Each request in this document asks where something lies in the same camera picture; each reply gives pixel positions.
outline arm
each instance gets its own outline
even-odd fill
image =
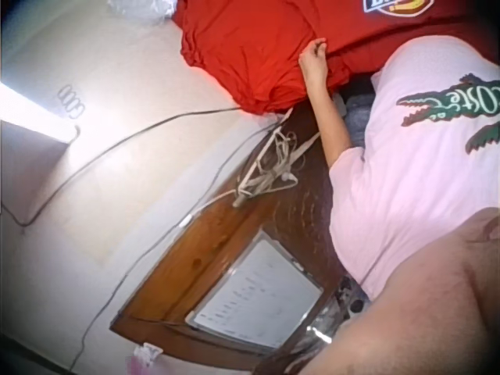
[[[351,148],[352,144],[344,120],[328,94],[326,49],[324,39],[311,41],[300,55],[298,62],[320,129],[328,168],[331,168],[341,153]]]

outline hand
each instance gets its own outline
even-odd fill
[[[327,43],[322,37],[311,41],[298,57],[308,94],[327,87]]]

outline plastic bag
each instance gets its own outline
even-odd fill
[[[158,23],[175,13],[177,0],[108,0],[108,6],[130,20]]]

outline audi logo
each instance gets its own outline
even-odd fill
[[[67,84],[59,90],[57,97],[61,101],[62,107],[68,113],[70,119],[77,119],[85,112],[85,104],[77,97],[73,86]]]

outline wooden surface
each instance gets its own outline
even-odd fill
[[[297,134],[299,144],[317,132],[309,103],[295,109],[284,128],[284,133],[288,131]],[[138,289],[113,322],[112,330],[137,343],[158,345],[167,355],[186,361],[238,370],[254,368],[265,352],[193,330],[184,319],[262,228],[324,289],[308,319],[280,352],[290,350],[344,274],[328,230],[332,189],[320,141],[305,154],[305,162],[296,162],[298,167],[302,164],[299,171],[293,171],[299,179],[293,189],[260,196],[239,209],[232,207],[232,196],[207,208]],[[222,186],[221,192],[234,188],[239,172]]]

